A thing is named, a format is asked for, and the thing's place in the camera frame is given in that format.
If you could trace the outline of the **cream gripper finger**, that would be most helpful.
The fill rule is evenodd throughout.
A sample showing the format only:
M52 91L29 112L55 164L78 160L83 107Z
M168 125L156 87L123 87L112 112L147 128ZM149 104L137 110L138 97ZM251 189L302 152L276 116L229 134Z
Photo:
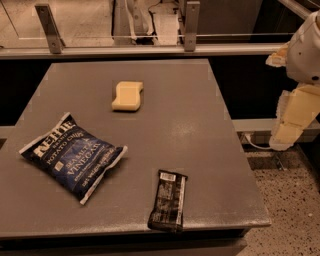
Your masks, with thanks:
M284 151L291 147L320 113L320 86L299 84L292 92L283 90L269 145Z
M282 45L276 52L266 59L266 64L271 67L285 67L287 65L288 43Z

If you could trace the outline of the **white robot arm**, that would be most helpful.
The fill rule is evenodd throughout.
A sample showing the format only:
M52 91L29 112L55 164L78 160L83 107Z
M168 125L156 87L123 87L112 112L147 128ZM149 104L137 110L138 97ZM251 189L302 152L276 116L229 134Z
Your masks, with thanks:
M266 64L285 67L298 85L283 90L278 100L276 121L269 145L284 151L291 147L320 113L320 21L311 13L291 40L268 56Z

